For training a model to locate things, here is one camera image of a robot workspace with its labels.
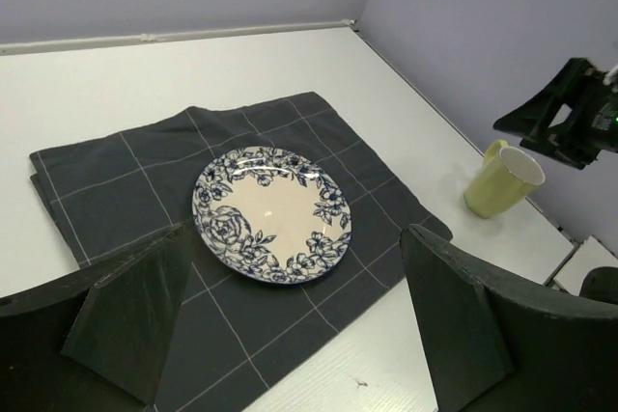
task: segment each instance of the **blue floral plate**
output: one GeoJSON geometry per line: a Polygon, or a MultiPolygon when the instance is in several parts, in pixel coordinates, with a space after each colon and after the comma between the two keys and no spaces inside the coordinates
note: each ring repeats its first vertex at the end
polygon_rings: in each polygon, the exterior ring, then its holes
{"type": "Polygon", "coordinates": [[[274,284],[322,276],[351,238],[350,207],[334,180],[303,156],[267,147],[209,164],[193,190],[193,218],[223,263],[274,284]]]}

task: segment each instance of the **white table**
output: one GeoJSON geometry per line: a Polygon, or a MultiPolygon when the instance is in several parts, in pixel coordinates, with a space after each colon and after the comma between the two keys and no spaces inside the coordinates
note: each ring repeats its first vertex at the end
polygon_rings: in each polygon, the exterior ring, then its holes
{"type": "Polygon", "coordinates": [[[570,294],[578,295],[583,280],[597,267],[618,267],[618,260],[594,236],[589,236],[553,278],[570,294]]]}
{"type": "MultiPolygon", "coordinates": [[[[528,202],[489,221],[468,212],[461,194],[480,154],[347,28],[0,57],[0,82],[0,296],[77,268],[30,185],[30,152],[189,105],[229,109],[305,91],[332,104],[460,248],[539,283],[572,249],[528,202]]],[[[434,407],[403,282],[249,409],[434,407]]]]}

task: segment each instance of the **mug handle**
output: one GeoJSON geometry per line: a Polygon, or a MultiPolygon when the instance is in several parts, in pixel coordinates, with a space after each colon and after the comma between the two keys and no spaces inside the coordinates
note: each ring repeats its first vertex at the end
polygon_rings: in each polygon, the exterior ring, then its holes
{"type": "Polygon", "coordinates": [[[504,147],[508,147],[509,143],[506,140],[497,139],[492,142],[490,147],[485,151],[485,157],[483,158],[483,166],[489,163],[504,147]]]}

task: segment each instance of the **yellow mug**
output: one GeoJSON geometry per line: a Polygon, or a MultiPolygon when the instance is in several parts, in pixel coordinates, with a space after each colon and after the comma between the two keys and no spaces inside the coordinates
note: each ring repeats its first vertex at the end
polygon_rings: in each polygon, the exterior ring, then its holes
{"type": "Polygon", "coordinates": [[[465,189],[465,204],[481,217],[489,218],[525,198],[543,185],[545,173],[525,151],[496,140],[485,152],[483,167],[465,189]]]}

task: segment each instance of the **gray checkered cloth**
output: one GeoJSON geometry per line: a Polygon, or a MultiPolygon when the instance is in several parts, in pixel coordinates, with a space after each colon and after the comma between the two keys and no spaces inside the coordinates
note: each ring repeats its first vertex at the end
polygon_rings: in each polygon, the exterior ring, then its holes
{"type": "Polygon", "coordinates": [[[193,185],[215,157],[270,145],[316,162],[339,184],[351,206],[350,249],[323,278],[278,288],[239,276],[204,246],[158,412],[241,410],[404,278],[401,228],[451,234],[314,93],[230,111],[189,107],[156,124],[31,155],[32,181],[84,267],[191,220],[193,185]]]}

